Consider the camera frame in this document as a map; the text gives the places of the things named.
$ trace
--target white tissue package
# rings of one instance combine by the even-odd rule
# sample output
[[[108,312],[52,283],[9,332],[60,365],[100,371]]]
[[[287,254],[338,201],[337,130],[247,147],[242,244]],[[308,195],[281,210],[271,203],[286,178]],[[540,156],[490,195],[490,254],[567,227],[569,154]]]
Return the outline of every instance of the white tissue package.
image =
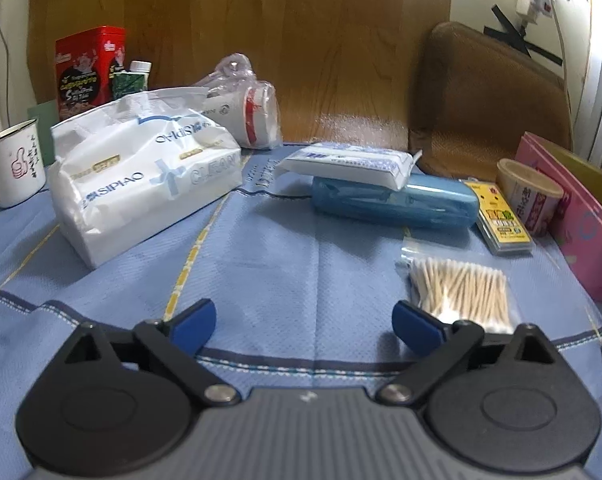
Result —
[[[317,142],[284,158],[276,174],[285,171],[373,184],[398,191],[408,183],[420,152],[409,153],[337,142]]]
[[[52,129],[60,229],[92,268],[242,183],[241,149],[199,113],[207,89],[125,96]]]

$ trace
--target white bottle cap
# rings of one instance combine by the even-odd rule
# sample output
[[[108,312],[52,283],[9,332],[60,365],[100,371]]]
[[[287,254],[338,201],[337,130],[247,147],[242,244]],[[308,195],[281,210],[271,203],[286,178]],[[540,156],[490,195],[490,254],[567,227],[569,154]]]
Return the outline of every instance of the white bottle cap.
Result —
[[[133,61],[130,63],[130,72],[150,73],[152,64],[149,61]]]

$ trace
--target wooden wall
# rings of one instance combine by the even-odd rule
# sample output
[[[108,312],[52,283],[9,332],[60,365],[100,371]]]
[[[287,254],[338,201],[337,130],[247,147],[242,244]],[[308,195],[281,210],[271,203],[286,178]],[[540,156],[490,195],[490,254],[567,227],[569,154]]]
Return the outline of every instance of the wooden wall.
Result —
[[[54,41],[127,29],[126,61],[150,86],[189,85],[242,52],[277,90],[287,140],[407,149],[422,44],[450,0],[30,0],[28,65],[38,102],[55,97]]]

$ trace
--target thumbs up graphic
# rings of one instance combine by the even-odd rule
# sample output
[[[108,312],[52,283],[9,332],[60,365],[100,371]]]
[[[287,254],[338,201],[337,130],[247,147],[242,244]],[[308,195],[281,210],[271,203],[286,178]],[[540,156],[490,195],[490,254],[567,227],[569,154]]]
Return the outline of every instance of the thumbs up graphic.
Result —
[[[19,148],[17,158],[12,162],[12,176],[21,178],[28,172],[28,164],[25,160],[25,148]]]

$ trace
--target blue case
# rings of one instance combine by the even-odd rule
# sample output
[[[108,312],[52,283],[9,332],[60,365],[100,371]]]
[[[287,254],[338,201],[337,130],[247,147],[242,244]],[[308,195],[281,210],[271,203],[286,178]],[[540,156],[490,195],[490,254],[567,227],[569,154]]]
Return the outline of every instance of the blue case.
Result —
[[[459,180],[412,173],[406,187],[386,187],[315,177],[316,209],[377,224],[468,228],[479,214],[475,193]]]

